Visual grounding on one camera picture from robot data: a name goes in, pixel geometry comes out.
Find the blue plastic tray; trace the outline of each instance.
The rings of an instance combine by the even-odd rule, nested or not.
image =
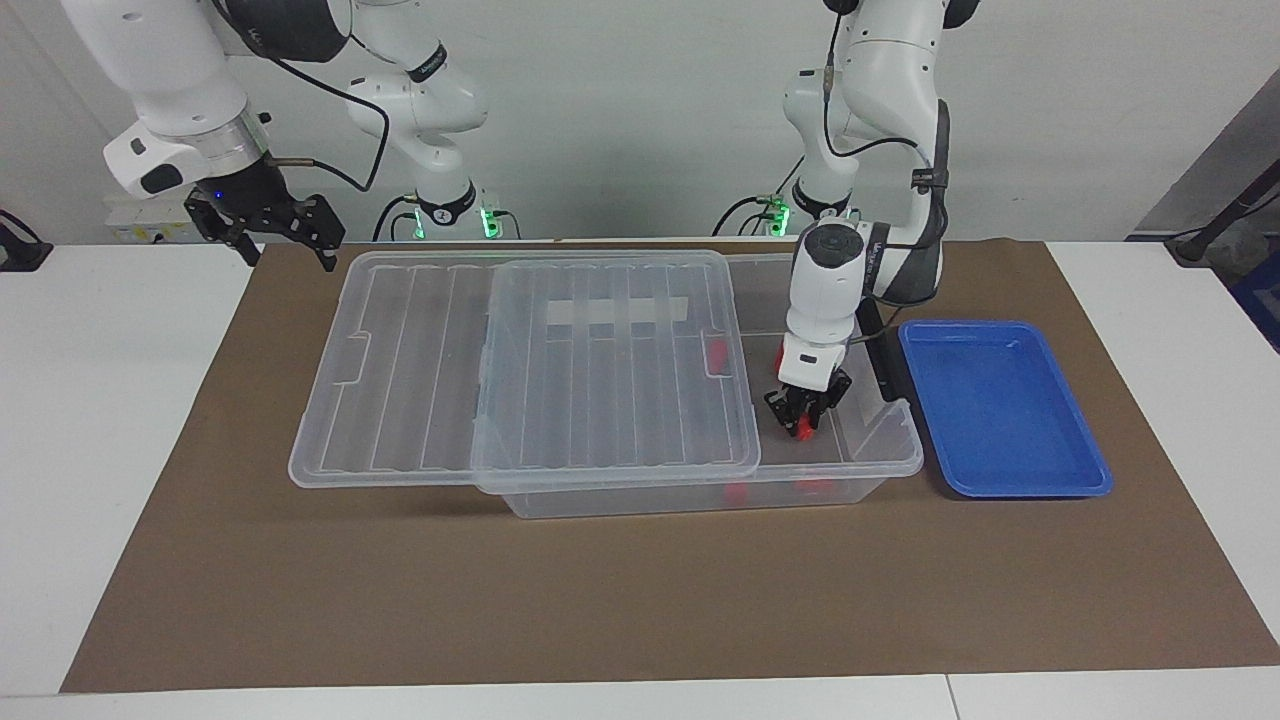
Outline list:
[[[969,497],[1094,497],[1111,471],[1044,336],[1027,323],[899,331],[947,483]]]

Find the white table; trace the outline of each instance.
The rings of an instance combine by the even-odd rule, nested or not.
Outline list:
[[[1157,245],[1051,247],[1276,634],[1280,356]],[[0,275],[0,717],[1280,716],[1280,667],[55,696],[248,275],[211,246],[59,247]]]

